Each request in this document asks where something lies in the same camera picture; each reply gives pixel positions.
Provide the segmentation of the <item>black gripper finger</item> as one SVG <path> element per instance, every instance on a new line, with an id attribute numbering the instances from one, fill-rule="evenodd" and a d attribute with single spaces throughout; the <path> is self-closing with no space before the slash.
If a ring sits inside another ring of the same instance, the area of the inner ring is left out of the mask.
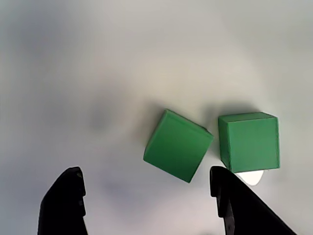
<path id="1" fill-rule="evenodd" d="M 210 193 L 227 235 L 293 235 L 295 232 L 228 169 L 210 169 Z"/>
<path id="2" fill-rule="evenodd" d="M 39 235 L 86 235 L 86 196 L 83 173 L 78 166 L 66 169 L 40 204 Z"/>

